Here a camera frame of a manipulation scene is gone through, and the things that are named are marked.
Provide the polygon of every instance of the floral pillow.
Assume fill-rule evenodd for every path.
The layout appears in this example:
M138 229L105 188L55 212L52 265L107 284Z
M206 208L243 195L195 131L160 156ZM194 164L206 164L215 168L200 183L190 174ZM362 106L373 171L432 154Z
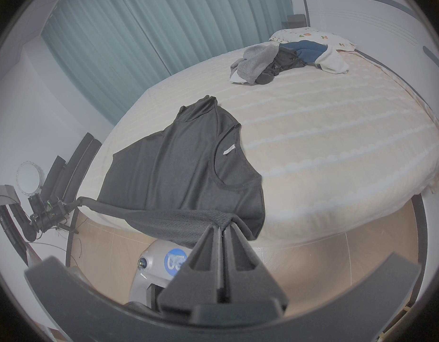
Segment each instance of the floral pillow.
M279 43L307 40L325 45L331 45L336 50L341 51L353 51L356 49L356 45L349 42L347 39L344 39L333 33L318 31L317 29L311 28L310 26L295 29L282 29L275 32L269 40Z

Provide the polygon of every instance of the t-shirt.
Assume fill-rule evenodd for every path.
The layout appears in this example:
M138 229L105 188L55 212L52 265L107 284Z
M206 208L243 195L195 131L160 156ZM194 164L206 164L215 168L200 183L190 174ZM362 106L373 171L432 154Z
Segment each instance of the t-shirt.
M211 223L234 221L256 239L265 218L262 177L241 150L240 124L208 95L115 153L97 202L108 206L100 213L120 208L135 229L187 247Z

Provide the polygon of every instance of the striped bed sheet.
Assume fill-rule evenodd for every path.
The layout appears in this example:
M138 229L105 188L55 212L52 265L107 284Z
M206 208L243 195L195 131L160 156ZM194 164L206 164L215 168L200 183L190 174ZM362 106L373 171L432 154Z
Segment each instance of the striped bed sheet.
M312 66L267 85L229 82L229 52L149 88L112 130L78 196L97 199L112 156L167 127L180 106L205 95L241 124L241 145L262 174L265 223L254 247L302 244L397 211L426 186L439 186L439 122L385 68L356 52L334 75ZM124 220L80 208L93 221L136 231Z

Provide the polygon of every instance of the curtain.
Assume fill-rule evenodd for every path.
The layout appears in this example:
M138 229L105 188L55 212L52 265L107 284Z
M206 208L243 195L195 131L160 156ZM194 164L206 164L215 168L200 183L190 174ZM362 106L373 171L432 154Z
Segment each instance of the curtain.
M112 124L170 76L123 0L60 0L42 31L63 71Z
M116 124L152 85L267 41L291 0L60 0L42 37L86 99Z
M268 41L291 0L125 0L171 74Z

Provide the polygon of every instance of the wooden floor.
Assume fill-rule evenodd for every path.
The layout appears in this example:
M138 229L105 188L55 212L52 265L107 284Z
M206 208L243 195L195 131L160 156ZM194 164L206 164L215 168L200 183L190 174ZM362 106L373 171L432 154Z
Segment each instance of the wooden floor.
M140 254L154 238L97 224L79 214L72 256L91 284L125 304ZM255 249L290 299L286 316L316 308L344 292L392 252L417 262L412 203L352 231L289 248Z

